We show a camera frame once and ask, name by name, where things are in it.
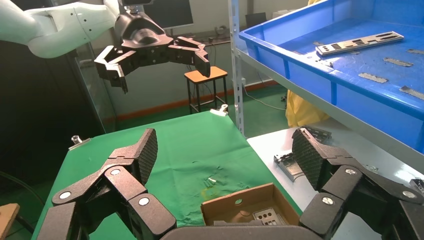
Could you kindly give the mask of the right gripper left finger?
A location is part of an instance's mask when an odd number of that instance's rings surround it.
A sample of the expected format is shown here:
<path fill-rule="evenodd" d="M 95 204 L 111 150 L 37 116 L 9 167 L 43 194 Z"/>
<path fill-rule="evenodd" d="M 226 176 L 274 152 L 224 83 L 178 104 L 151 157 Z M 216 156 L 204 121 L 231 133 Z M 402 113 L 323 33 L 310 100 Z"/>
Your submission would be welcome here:
<path fill-rule="evenodd" d="M 87 240 L 112 214 L 138 240 L 159 240 L 176 227 L 176 218 L 146 188 L 157 160 L 153 128 L 115 149 L 99 170 L 58 191 L 38 232 L 39 240 Z"/>

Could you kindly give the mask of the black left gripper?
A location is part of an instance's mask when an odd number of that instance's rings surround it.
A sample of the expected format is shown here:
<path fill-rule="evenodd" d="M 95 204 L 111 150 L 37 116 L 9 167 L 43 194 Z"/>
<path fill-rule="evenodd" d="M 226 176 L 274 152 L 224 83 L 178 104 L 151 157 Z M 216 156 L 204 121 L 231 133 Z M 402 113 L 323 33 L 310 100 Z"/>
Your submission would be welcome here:
<path fill-rule="evenodd" d="M 173 38 L 143 12 L 120 14 L 114 24 L 122 50 L 107 46 L 94 60 L 101 79 L 128 93 L 126 75 L 137 67 L 173 62 L 194 66 L 205 77 L 211 63 L 205 44 L 191 38 Z"/>

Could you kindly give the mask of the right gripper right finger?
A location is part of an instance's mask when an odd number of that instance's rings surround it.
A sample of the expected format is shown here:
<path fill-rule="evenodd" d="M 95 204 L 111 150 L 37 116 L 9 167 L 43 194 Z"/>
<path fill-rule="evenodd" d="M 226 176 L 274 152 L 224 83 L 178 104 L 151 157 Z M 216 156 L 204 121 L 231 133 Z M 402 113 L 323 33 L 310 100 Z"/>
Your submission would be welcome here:
<path fill-rule="evenodd" d="M 366 169 L 343 148 L 318 142 L 306 129 L 292 135 L 292 155 L 316 191 L 299 225 L 329 240 L 348 213 L 383 240 L 424 237 L 424 198 L 416 190 Z"/>

